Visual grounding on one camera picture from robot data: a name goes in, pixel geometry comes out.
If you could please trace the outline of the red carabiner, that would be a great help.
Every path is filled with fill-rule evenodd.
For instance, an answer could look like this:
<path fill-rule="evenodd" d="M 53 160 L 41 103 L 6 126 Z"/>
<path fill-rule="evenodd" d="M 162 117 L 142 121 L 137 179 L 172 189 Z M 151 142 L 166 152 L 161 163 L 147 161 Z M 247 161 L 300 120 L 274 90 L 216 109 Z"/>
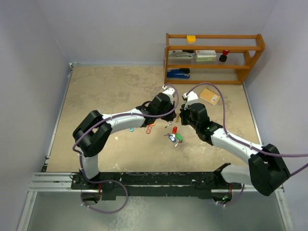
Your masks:
<path fill-rule="evenodd" d="M 151 126 L 151 125 L 148 125 L 148 126 L 147 126 L 147 130 L 146 130 L 146 133 L 147 133 L 147 134 L 150 134 L 150 133 L 151 133 L 151 130 L 152 130 L 152 126 Z"/>

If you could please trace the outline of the key with red tag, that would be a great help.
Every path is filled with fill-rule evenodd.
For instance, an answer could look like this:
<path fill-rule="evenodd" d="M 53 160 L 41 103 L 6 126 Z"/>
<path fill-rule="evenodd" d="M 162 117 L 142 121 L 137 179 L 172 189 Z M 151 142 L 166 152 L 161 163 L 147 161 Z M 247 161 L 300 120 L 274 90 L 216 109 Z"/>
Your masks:
<path fill-rule="evenodd" d="M 173 127 L 172 131 L 170 132 L 170 134 L 176 134 L 178 131 L 178 127 Z"/>

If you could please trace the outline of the key with green tag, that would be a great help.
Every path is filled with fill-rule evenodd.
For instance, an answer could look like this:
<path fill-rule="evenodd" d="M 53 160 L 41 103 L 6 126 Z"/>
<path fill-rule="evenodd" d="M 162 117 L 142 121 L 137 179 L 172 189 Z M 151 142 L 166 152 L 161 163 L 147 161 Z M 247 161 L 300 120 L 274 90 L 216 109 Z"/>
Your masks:
<path fill-rule="evenodd" d="M 178 134 L 178 133 L 176 133 L 175 134 L 175 138 L 176 138 L 176 144 L 175 144 L 175 147 L 177 147 L 180 143 L 182 143 L 183 142 L 183 137 L 180 135 L 180 134 Z"/>

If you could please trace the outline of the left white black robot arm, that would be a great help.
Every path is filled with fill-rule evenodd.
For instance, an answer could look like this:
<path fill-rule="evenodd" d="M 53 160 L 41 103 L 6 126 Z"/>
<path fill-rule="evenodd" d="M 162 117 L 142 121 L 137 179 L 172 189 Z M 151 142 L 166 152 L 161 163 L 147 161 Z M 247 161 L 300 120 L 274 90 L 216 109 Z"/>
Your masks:
<path fill-rule="evenodd" d="M 84 175 L 82 183 L 89 189 L 99 184 L 98 154 L 111 134 L 129 128 L 145 128 L 159 118 L 167 122 L 172 121 L 176 117 L 175 108 L 178 105 L 174 97 L 178 96 L 174 88 L 167 88 L 151 101 L 146 101 L 127 112 L 90 112 L 73 132 L 73 151 L 79 155 L 80 168 Z"/>

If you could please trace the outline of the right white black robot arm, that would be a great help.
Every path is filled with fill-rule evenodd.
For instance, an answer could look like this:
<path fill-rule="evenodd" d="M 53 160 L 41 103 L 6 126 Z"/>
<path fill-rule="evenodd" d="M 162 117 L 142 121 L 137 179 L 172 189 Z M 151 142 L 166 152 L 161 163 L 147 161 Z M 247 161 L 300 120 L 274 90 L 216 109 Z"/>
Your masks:
<path fill-rule="evenodd" d="M 264 196 L 271 195 L 291 176 L 276 146 L 256 145 L 240 137 L 230 138 L 222 125 L 210 120 L 206 107 L 201 103 L 182 105 L 180 108 L 182 125 L 190 125 L 203 142 L 221 148 L 244 161 L 247 166 L 228 164 L 214 176 L 219 188 L 230 183 L 252 185 Z"/>

